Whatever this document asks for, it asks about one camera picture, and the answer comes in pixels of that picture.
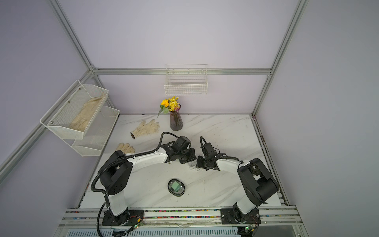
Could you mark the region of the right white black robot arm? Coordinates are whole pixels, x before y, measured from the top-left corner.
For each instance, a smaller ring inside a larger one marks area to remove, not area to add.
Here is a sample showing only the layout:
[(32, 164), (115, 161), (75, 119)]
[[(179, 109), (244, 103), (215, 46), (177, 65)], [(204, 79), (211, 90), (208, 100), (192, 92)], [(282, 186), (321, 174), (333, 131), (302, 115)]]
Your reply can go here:
[(245, 195), (232, 208), (222, 208), (223, 224), (260, 224), (259, 206), (279, 191), (279, 184), (259, 158), (244, 163), (237, 157), (221, 153), (200, 137), (202, 156), (197, 158), (196, 167), (208, 170), (225, 171), (239, 177)]

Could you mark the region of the green charger plug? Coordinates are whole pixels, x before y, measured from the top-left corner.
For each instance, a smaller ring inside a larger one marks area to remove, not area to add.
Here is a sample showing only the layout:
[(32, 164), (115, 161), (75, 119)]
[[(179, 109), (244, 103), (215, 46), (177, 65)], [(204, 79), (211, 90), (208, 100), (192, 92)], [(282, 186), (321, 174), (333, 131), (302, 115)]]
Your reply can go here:
[(181, 189), (182, 185), (177, 182), (177, 181), (174, 181), (172, 184), (171, 184), (171, 188), (173, 189), (173, 191), (175, 192), (178, 192), (180, 189)]

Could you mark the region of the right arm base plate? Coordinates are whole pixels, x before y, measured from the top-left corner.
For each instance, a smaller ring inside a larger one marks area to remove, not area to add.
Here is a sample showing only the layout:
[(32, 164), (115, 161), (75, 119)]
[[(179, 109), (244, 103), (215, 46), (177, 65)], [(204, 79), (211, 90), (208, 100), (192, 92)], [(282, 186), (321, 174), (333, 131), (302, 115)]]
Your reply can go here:
[(248, 214), (242, 214), (237, 208), (222, 208), (222, 224), (261, 224), (259, 209), (256, 207)]

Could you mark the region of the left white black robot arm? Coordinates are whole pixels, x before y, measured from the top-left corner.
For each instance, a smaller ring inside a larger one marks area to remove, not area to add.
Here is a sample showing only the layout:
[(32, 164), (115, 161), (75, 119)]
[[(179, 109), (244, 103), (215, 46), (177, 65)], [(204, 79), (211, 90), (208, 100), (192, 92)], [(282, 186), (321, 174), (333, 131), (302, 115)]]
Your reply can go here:
[(100, 215), (105, 207), (104, 224), (131, 225), (132, 229), (142, 222), (143, 214), (133, 216), (126, 204), (124, 190), (133, 171), (157, 164), (166, 164), (179, 160), (186, 164), (196, 160), (195, 149), (185, 136), (177, 136), (171, 132), (163, 132), (158, 146), (153, 150), (141, 153), (127, 153), (117, 150), (98, 170), (91, 184), (91, 191), (102, 193), (105, 202), (102, 204), (96, 220), (96, 231), (101, 237)]

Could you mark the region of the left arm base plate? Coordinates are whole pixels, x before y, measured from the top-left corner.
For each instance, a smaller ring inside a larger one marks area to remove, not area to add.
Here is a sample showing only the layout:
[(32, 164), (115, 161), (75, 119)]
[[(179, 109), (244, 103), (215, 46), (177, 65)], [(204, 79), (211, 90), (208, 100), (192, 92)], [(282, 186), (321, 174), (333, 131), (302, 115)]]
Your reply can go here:
[(113, 215), (110, 210), (104, 212), (102, 226), (135, 226), (143, 221), (144, 210), (126, 210), (119, 216)]

